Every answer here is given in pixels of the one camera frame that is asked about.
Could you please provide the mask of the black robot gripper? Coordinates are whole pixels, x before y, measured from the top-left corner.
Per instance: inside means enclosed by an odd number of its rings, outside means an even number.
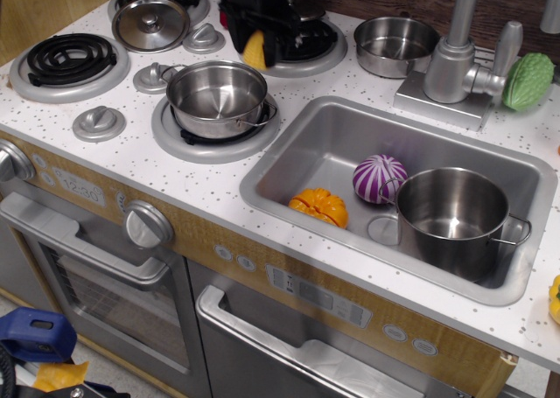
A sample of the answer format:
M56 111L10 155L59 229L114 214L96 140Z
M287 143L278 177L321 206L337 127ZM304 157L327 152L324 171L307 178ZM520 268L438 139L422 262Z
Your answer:
M256 29L262 29L262 49L266 66L284 60L289 33L300 25L298 14L288 0L220 0L220 10L238 53L243 53Z

